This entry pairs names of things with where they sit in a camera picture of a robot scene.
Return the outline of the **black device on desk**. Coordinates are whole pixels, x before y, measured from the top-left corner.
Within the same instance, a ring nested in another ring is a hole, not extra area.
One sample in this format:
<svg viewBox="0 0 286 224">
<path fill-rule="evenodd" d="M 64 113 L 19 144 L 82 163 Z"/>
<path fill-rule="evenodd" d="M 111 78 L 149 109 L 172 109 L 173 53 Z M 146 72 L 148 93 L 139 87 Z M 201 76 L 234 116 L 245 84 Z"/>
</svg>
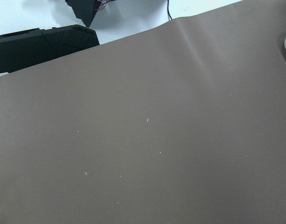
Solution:
<svg viewBox="0 0 286 224">
<path fill-rule="evenodd" d="M 94 30 L 81 25 L 33 28 L 0 35 L 0 73 L 11 73 L 98 46 Z"/>
</svg>

